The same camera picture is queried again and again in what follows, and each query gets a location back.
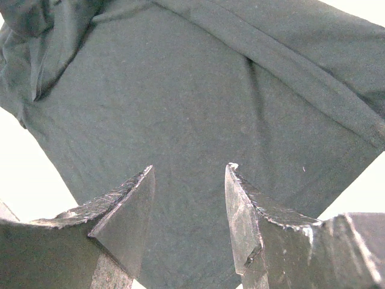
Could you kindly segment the black t shirt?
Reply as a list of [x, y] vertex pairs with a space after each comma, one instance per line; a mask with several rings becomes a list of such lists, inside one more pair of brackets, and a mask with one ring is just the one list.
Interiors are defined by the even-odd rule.
[[234, 288], [224, 168], [319, 216], [384, 151], [384, 28], [320, 1], [2, 1], [1, 107], [77, 203], [149, 164], [139, 282]]

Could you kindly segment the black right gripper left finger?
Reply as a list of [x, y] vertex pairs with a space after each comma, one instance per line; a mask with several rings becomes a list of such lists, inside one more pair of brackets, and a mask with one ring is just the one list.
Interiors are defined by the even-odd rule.
[[1, 220], [2, 288], [131, 288], [155, 194], [152, 166], [53, 219]]

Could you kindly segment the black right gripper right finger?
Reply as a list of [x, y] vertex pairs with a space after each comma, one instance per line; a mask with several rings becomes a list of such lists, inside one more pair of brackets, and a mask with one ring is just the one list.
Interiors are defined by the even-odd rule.
[[320, 221], [284, 207], [225, 171], [235, 270], [244, 288], [381, 288], [382, 215]]

